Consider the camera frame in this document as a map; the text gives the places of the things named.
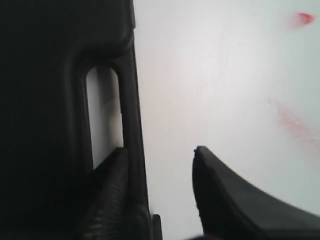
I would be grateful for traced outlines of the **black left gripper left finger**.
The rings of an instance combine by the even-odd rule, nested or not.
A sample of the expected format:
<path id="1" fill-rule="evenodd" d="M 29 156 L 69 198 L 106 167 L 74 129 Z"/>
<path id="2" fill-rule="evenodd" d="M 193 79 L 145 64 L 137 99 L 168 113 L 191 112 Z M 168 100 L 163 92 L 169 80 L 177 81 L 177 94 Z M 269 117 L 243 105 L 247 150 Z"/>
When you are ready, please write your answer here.
<path id="1" fill-rule="evenodd" d="M 88 205 L 77 228 L 79 240 L 138 240 L 140 176 L 137 159 L 116 148 L 92 173 Z"/>

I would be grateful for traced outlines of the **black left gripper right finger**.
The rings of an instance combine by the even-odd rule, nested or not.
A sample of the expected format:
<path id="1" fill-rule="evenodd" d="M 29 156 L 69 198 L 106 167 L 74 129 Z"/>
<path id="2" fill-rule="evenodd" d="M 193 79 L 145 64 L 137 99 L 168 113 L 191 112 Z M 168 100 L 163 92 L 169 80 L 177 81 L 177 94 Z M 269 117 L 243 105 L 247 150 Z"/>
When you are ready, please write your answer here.
<path id="1" fill-rule="evenodd" d="M 289 205 L 237 175 L 198 146 L 192 185 L 203 233 L 221 240 L 318 240 L 320 218 Z"/>

